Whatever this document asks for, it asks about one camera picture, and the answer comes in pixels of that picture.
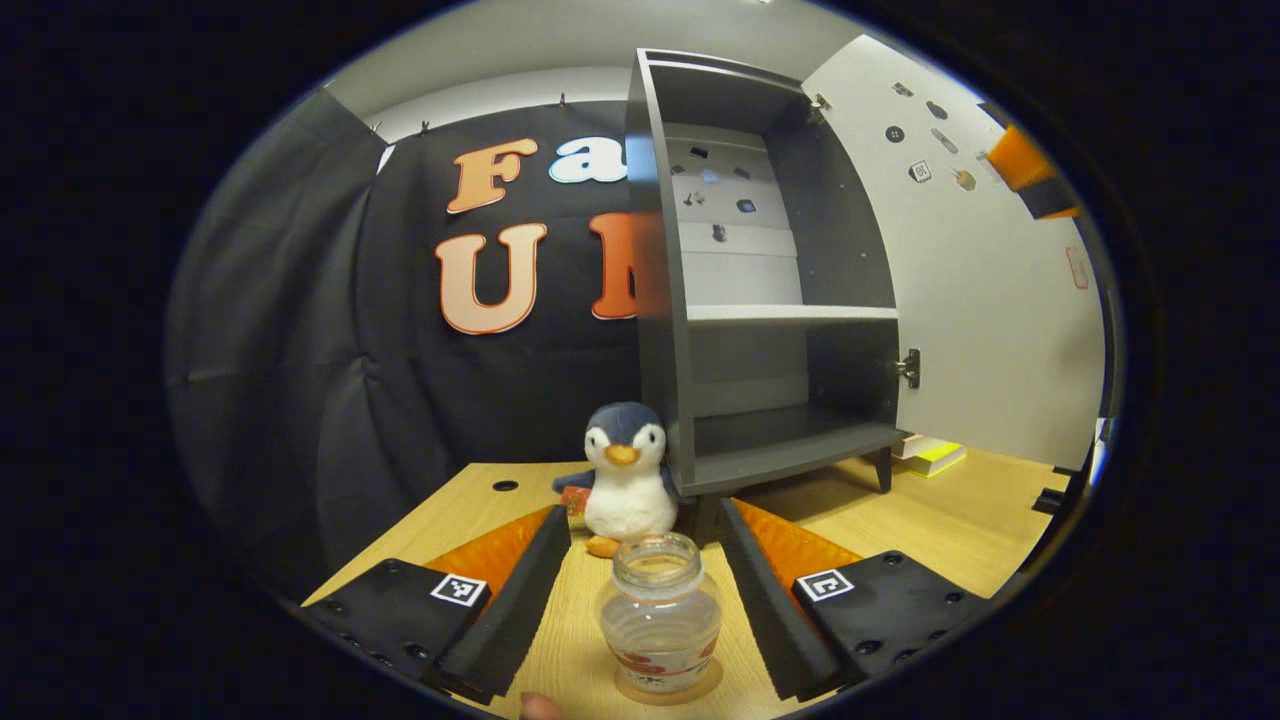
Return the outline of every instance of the penguin plush toy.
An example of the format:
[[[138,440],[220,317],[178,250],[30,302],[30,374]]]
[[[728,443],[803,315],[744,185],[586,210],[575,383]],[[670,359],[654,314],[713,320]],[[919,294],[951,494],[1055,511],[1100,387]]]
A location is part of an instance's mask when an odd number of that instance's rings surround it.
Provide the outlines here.
[[[582,450],[594,469],[557,478],[552,489],[590,488],[582,520],[594,537],[586,550],[613,557],[620,542],[666,533],[676,524],[680,498],[663,464],[667,433],[658,414],[639,402],[614,402],[591,415]]]

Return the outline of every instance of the wooden table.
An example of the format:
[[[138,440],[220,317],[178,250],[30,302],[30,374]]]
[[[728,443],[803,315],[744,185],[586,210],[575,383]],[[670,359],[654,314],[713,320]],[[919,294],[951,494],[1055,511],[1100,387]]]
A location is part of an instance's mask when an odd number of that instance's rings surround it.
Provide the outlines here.
[[[337,591],[384,559],[422,564],[556,502],[552,480],[586,468],[586,462],[468,465],[303,605]],[[507,492],[493,489],[494,483],[504,479],[517,480],[520,487]],[[852,459],[748,488],[737,497],[863,556],[900,550],[960,587],[991,597],[1048,524],[1048,515],[1030,510],[1036,497],[1044,487],[1064,489],[1066,478],[1047,465],[970,450],[966,460],[934,478],[895,470],[893,491],[879,495],[878,487],[874,464]],[[777,698],[718,542],[704,548],[703,559],[722,592],[723,626],[716,657],[724,667],[723,680],[709,694],[684,706],[658,707],[626,698],[613,687],[613,660],[591,614],[593,598],[607,582],[611,564],[588,555],[589,532],[580,520],[571,523],[571,536],[572,547],[529,656],[507,697],[495,697],[485,707],[489,712],[518,717],[524,691],[554,698],[571,720],[763,720],[823,700],[800,703]]]

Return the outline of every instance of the black backdrop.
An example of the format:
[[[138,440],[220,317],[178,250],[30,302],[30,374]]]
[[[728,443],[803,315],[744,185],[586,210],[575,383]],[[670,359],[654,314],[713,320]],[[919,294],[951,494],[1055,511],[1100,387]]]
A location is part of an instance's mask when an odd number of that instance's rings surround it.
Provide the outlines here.
[[[1258,333],[1274,204],[1257,163],[1274,44],[1270,9],[1252,9],[859,4],[1073,159],[1126,288],[1134,356],[1129,434],[1061,552],[988,626],[824,712],[1265,715],[1274,509],[1267,478],[1217,452],[1266,447],[1274,427]],[[17,442],[33,459],[10,474],[12,705],[435,715],[246,578],[187,486],[160,368],[168,279],[228,165],[287,99],[422,19],[422,4],[65,10],[19,4],[6,24],[23,69],[23,114],[8,118],[23,181],[12,291],[31,348]]]
[[[387,145],[317,90],[210,199],[174,278],[165,363],[192,486],[262,582],[301,602],[468,462],[582,456],[595,407],[639,400],[634,319],[602,320],[595,215],[625,182],[548,170],[581,137],[620,142],[625,102],[525,108]],[[522,137],[506,196],[461,214],[465,152]],[[488,238],[475,296],[508,290],[504,228],[541,223],[538,292],[515,328],[466,334],[440,307],[435,247]]]

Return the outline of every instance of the cabinet door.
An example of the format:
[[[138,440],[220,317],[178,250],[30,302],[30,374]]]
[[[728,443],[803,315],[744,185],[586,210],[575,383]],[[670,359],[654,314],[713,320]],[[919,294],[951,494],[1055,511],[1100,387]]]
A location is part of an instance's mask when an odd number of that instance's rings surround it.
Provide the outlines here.
[[[920,350],[919,387],[900,380],[897,427],[1080,469],[1105,340],[1074,220],[1033,219],[979,160],[1004,133],[983,99],[870,37],[836,53],[804,90],[831,105],[823,115],[867,188],[900,356]]]

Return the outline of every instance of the jar label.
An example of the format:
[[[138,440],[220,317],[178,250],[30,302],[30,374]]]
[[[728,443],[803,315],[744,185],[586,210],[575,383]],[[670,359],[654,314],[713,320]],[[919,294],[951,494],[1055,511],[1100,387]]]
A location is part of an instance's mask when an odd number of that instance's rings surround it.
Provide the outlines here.
[[[622,675],[632,685],[652,693],[673,693],[698,684],[712,661],[719,630],[704,646],[668,652],[625,652],[613,646]]]

